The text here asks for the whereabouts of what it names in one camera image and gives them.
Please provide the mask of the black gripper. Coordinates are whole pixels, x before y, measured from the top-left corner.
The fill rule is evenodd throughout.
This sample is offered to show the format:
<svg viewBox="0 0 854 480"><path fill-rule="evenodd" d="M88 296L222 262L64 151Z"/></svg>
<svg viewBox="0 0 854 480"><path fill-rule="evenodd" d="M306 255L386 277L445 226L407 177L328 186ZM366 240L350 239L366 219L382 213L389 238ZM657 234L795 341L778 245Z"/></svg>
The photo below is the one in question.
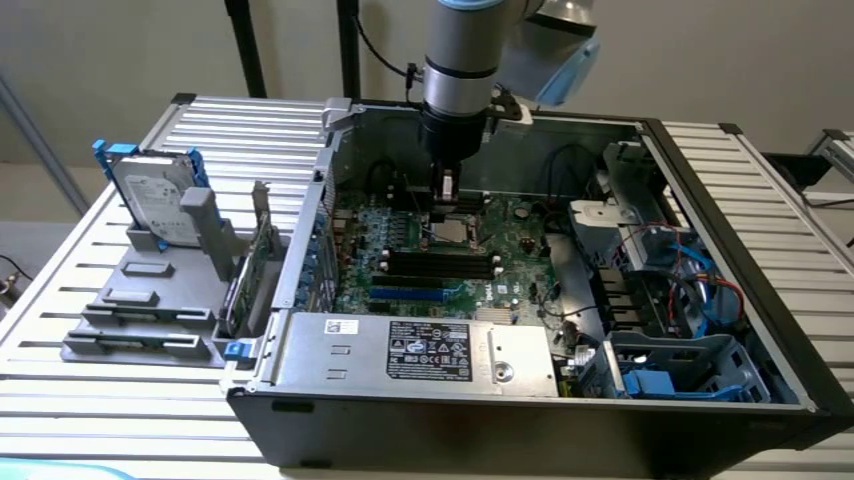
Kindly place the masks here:
<svg viewBox="0 0 854 480"><path fill-rule="evenodd" d="M446 215L459 203L462 162L481 149L483 113L454 116L423 107L419 142L431 162L431 213Z"/></svg>

